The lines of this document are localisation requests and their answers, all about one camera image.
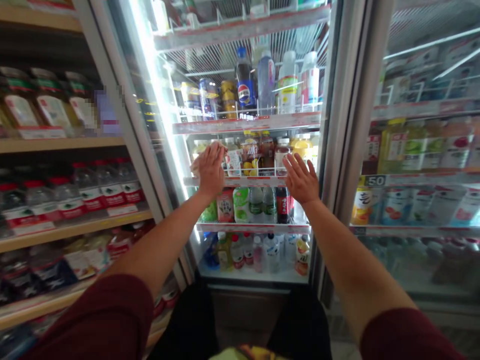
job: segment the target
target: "wooden shelf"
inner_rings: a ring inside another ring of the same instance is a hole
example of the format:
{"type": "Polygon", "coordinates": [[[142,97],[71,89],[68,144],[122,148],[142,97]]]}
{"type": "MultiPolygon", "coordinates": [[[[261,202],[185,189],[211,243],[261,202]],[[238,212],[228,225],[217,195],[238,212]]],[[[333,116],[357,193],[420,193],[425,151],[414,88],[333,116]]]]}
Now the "wooden shelf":
{"type": "Polygon", "coordinates": [[[36,11],[25,7],[0,5],[0,22],[82,33],[80,22],[73,16],[36,11]]]}
{"type": "Polygon", "coordinates": [[[107,217],[98,220],[88,221],[78,225],[60,227],[55,230],[12,237],[5,240],[0,240],[0,253],[5,253],[15,249],[26,248],[33,245],[49,243],[55,240],[65,239],[72,236],[110,229],[126,224],[136,223],[151,218],[152,212],[150,210],[144,210],[122,216],[107,217]]]}
{"type": "Polygon", "coordinates": [[[0,154],[64,149],[105,148],[124,145],[125,140],[123,137],[76,137],[46,140],[5,139],[0,140],[0,154]]]}

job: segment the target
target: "refrigerator shelf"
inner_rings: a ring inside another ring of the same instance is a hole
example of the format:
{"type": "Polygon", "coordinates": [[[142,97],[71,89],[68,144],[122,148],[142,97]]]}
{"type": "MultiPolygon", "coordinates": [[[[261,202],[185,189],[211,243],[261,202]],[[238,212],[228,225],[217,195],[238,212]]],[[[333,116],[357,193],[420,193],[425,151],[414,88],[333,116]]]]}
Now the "refrigerator shelf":
{"type": "Polygon", "coordinates": [[[478,238],[480,227],[451,227],[451,226],[383,226],[383,225],[352,225],[350,230],[357,236],[394,236],[400,238],[478,238]]]}
{"type": "Polygon", "coordinates": [[[236,222],[197,222],[199,232],[228,233],[265,233],[265,234],[307,234],[310,235],[310,225],[295,224],[242,224],[236,222]]]}
{"type": "Polygon", "coordinates": [[[480,183],[480,172],[361,175],[358,186],[383,188],[417,185],[460,185],[480,183]]]}
{"type": "Polygon", "coordinates": [[[254,120],[224,119],[180,122],[172,125],[174,135],[239,133],[245,130],[281,130],[320,126],[320,111],[259,116],[254,120]]]}
{"type": "Polygon", "coordinates": [[[480,111],[480,98],[460,98],[437,101],[405,102],[378,105],[373,108],[372,121],[395,118],[428,118],[468,115],[480,111]]]}

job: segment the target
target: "product label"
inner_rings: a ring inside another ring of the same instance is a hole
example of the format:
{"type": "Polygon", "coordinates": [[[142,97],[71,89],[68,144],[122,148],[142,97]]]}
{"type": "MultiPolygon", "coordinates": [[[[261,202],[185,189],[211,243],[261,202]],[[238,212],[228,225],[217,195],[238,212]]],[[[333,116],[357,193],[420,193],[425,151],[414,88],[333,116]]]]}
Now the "product label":
{"type": "Polygon", "coordinates": [[[95,271],[90,267],[82,251],[71,252],[65,254],[64,257],[78,280],[95,275],[95,271]]]}
{"type": "Polygon", "coordinates": [[[386,159],[389,161],[401,161],[404,157],[405,143],[407,142],[407,133],[393,134],[391,137],[390,148],[386,159]]]}
{"type": "Polygon", "coordinates": [[[252,80],[238,82],[238,101],[240,101],[242,107],[257,105],[255,88],[252,80]]]}
{"type": "Polygon", "coordinates": [[[5,96],[5,103],[15,117],[19,126],[39,126],[30,103],[18,95],[5,96]]]}
{"type": "Polygon", "coordinates": [[[58,210],[65,219],[75,219],[87,213],[87,207],[79,198],[58,202],[58,210]]]}
{"type": "Polygon", "coordinates": [[[451,136],[445,139],[440,161],[441,168],[463,169],[469,158],[470,143],[474,136],[451,136]]]}
{"type": "Polygon", "coordinates": [[[380,140],[380,135],[372,135],[366,138],[366,148],[363,153],[363,161],[375,162],[379,160],[380,140]]]}
{"type": "Polygon", "coordinates": [[[404,171],[419,171],[424,162],[424,152],[427,148],[427,139],[407,140],[401,168],[404,171]]]}
{"type": "Polygon", "coordinates": [[[139,181],[127,182],[121,185],[128,203],[139,203],[144,199],[144,192],[139,181]]]}
{"type": "Polygon", "coordinates": [[[51,126],[60,126],[64,129],[72,128],[62,100],[53,96],[42,95],[37,97],[37,101],[51,126]]]}
{"type": "Polygon", "coordinates": [[[105,196],[107,207],[115,207],[118,205],[123,205],[127,202],[122,186],[119,183],[102,186],[100,190],[105,196]]]}
{"type": "Polygon", "coordinates": [[[105,209],[105,199],[98,187],[81,189],[80,195],[89,212],[105,209]]]}
{"type": "Polygon", "coordinates": [[[440,166],[443,145],[444,139],[442,137],[429,137],[426,139],[422,169],[437,169],[440,166]]]}

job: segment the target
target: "bottle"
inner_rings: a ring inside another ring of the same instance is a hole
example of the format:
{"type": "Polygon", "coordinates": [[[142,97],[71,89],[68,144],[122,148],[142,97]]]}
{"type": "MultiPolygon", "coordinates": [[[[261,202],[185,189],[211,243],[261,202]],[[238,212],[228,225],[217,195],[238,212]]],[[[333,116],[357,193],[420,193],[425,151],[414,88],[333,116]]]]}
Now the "bottle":
{"type": "Polygon", "coordinates": [[[116,162],[118,163],[118,178],[125,193],[126,202],[136,204],[145,200],[139,177],[131,159],[129,157],[119,157],[116,162]]]}
{"type": "Polygon", "coordinates": [[[295,64],[297,54],[290,50],[283,54],[283,64],[278,73],[279,114],[292,114],[297,103],[299,67],[295,64]]]}
{"type": "Polygon", "coordinates": [[[377,122],[372,121],[366,138],[365,152],[363,153],[363,163],[361,166],[362,175],[377,174],[381,141],[382,131],[378,128],[377,122]]]}
{"type": "Polygon", "coordinates": [[[253,268],[257,273],[262,272],[262,258],[264,253],[264,247],[260,236],[255,236],[253,240],[253,268]]]}
{"type": "Polygon", "coordinates": [[[392,119],[388,121],[387,128],[382,131],[378,174],[401,173],[408,138],[408,130],[404,124],[405,118],[392,119]]]}
{"type": "Polygon", "coordinates": [[[250,202],[248,209],[250,211],[250,222],[252,224],[263,224],[264,213],[262,211],[264,194],[261,187],[250,188],[250,202]]]}
{"type": "Polygon", "coordinates": [[[26,205],[33,212],[37,221],[58,224],[62,220],[54,192],[41,180],[29,180],[23,183],[26,191],[26,205]]]}
{"type": "Polygon", "coordinates": [[[77,118],[57,76],[41,68],[31,68],[38,83],[36,100],[49,126],[62,127],[68,137],[73,138],[83,132],[83,126],[77,118]]]}
{"type": "Polygon", "coordinates": [[[441,153],[441,172],[462,171],[467,165],[470,146],[474,139],[471,117],[454,117],[448,120],[441,133],[444,138],[441,153]]]}
{"type": "Polygon", "coordinates": [[[424,155],[427,149],[427,129],[425,121],[409,121],[405,129],[408,131],[408,139],[405,143],[401,171],[405,174],[420,173],[424,163],[424,155]]]}
{"type": "Polygon", "coordinates": [[[317,52],[307,52],[301,67],[300,86],[296,103],[300,112],[316,112],[319,109],[320,68],[317,66],[317,52]]]}
{"type": "Polygon", "coordinates": [[[51,177],[50,183],[53,189],[54,198],[63,218],[64,225],[72,225],[89,220],[87,207],[79,193],[76,185],[69,183],[66,177],[51,177]]]}
{"type": "Polygon", "coordinates": [[[265,255],[265,269],[271,273],[278,273],[280,270],[280,249],[275,235],[269,233],[263,241],[265,255]]]}
{"type": "Polygon", "coordinates": [[[284,166],[284,157],[293,152],[287,138],[278,139],[278,145],[275,148],[275,174],[276,176],[287,176],[287,168],[284,166]]]}
{"type": "Polygon", "coordinates": [[[427,120],[425,123],[427,135],[425,155],[421,165],[422,173],[434,173],[438,171],[444,146],[442,131],[445,125],[447,125],[447,122],[439,119],[427,120]]]}
{"type": "Polygon", "coordinates": [[[238,60],[236,62],[236,78],[238,88],[238,101],[240,108],[247,110],[242,115],[257,115],[257,94],[255,81],[252,73],[252,66],[247,59],[247,49],[239,47],[236,51],[238,60]]]}
{"type": "Polygon", "coordinates": [[[234,268],[230,244],[227,242],[227,234],[223,231],[218,232],[218,263],[222,272],[232,271],[234,268]]]}
{"type": "Polygon", "coordinates": [[[276,188],[276,221],[278,224],[290,222],[290,193],[286,187],[276,188]]]}
{"type": "Polygon", "coordinates": [[[120,184],[118,171],[108,165],[106,160],[96,160],[96,178],[107,207],[116,207],[127,203],[124,190],[120,184]]]}
{"type": "Polygon", "coordinates": [[[74,162],[73,183],[78,187],[86,209],[95,216],[106,217],[107,202],[100,190],[97,174],[84,162],[74,162]]]}
{"type": "Polygon", "coordinates": [[[243,233],[243,255],[246,265],[254,264],[254,238],[249,232],[243,233]]]}
{"type": "Polygon", "coordinates": [[[265,224],[277,223],[277,201],[274,187],[263,189],[263,222],[265,224]]]}
{"type": "Polygon", "coordinates": [[[258,63],[258,107],[260,115],[273,115],[275,113],[275,63],[270,50],[261,53],[258,63]]]}
{"type": "Polygon", "coordinates": [[[260,140],[260,176],[274,176],[275,174],[275,145],[274,140],[270,137],[269,131],[263,131],[260,140]]]}

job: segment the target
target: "glass door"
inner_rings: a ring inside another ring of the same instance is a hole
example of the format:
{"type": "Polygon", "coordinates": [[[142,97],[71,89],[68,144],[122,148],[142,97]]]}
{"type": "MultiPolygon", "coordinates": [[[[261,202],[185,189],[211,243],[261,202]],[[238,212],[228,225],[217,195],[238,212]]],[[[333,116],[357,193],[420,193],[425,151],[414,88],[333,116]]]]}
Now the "glass door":
{"type": "Polygon", "coordinates": [[[329,2],[92,5],[117,31],[125,103],[140,114],[135,133],[152,176],[161,172],[165,213],[197,191],[196,157],[214,141],[227,148],[225,188],[191,234],[189,267],[212,283],[308,284],[311,227],[282,158],[298,153],[323,173],[329,2]]]}

